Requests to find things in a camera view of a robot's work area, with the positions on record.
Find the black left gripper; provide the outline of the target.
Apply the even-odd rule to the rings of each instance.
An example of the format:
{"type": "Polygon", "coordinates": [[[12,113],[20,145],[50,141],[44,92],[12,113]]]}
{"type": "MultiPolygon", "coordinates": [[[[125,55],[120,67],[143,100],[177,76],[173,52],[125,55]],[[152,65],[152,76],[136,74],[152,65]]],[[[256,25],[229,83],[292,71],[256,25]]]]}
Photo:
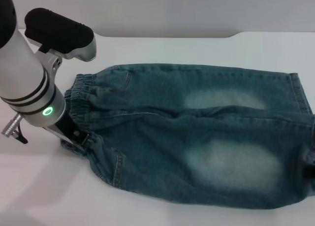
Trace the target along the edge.
{"type": "Polygon", "coordinates": [[[64,112],[55,124],[44,129],[69,143],[78,144],[80,146],[84,145],[90,136],[88,132],[79,130],[78,126],[67,112],[64,112]]]}

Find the blue denim shorts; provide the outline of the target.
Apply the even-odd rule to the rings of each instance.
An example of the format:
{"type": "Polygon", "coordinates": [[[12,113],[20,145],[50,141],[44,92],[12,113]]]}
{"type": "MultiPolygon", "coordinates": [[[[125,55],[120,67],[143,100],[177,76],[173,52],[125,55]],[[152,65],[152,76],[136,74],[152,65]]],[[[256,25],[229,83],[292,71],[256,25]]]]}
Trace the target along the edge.
{"type": "Polygon", "coordinates": [[[183,204],[276,209],[315,196],[315,114],[296,73],[173,64],[78,74],[62,145],[106,184],[183,204]]]}

